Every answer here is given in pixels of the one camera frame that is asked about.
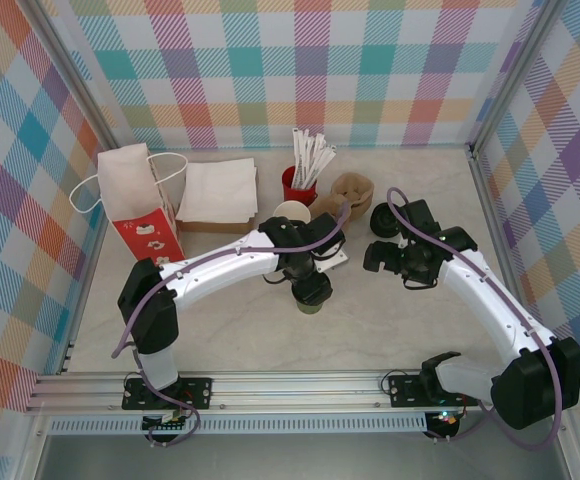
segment white napkin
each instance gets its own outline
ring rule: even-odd
[[[190,163],[177,220],[247,222],[258,211],[256,171],[253,158]]]

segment table surface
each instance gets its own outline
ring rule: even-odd
[[[281,173],[292,165],[291,149],[190,152],[190,161],[254,157],[259,174],[257,223],[281,203]],[[177,159],[161,157],[166,175]],[[317,191],[328,194],[344,172],[358,172],[375,183],[373,207],[385,201],[390,186],[410,200],[424,198],[442,228],[463,227],[477,242],[495,272],[499,266],[476,188],[462,149],[345,149],[319,178]],[[183,182],[167,188],[175,204]],[[479,361],[499,363],[494,345],[471,311],[444,286],[412,292],[391,273],[363,270],[363,255],[377,237],[370,211],[352,222],[344,247],[350,261],[328,273],[334,293],[315,315],[298,311],[288,284],[267,285],[250,278],[202,298],[179,312],[174,355],[185,371],[350,370],[419,368],[421,362],[456,350]],[[239,235],[185,233],[188,258],[213,250]],[[106,232],[76,345],[72,372],[129,371],[129,351],[112,360],[123,321],[116,300],[135,263],[114,229]]]

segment white paper handle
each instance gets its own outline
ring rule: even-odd
[[[188,168],[188,157],[186,157],[185,155],[181,155],[180,153],[174,153],[174,152],[155,153],[154,155],[150,155],[146,160],[150,160],[151,158],[154,158],[154,157],[160,157],[161,155],[176,155],[177,157],[183,158],[186,161],[186,163],[183,164],[183,167],[180,170],[177,170],[173,174],[168,175],[166,178],[162,178],[158,182],[155,182],[155,185],[159,185],[161,182],[165,182],[166,180],[170,180],[172,177],[176,177],[177,175],[182,173],[186,168]]]
[[[70,202],[70,205],[72,205],[72,208],[74,208],[77,212],[79,213],[89,213],[92,210],[94,210],[94,207],[96,207],[97,205],[99,205],[101,203],[101,197],[99,197],[97,199],[96,202],[94,202],[94,204],[87,210],[79,210],[77,208],[77,206],[74,204],[74,202],[72,201],[72,196],[74,195],[74,192],[76,192],[77,190],[79,190],[83,185],[85,185],[87,182],[89,182],[90,180],[92,180],[93,178],[98,177],[99,175],[95,174],[95,175],[90,175],[88,178],[86,178],[85,180],[82,180],[81,182],[77,183],[77,186],[74,187],[72,189],[72,191],[70,192],[70,195],[68,196],[68,201]]]

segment paper cup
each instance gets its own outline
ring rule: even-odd
[[[286,217],[288,220],[299,220],[310,223],[310,210],[303,203],[296,200],[283,202],[274,209],[273,217]]]

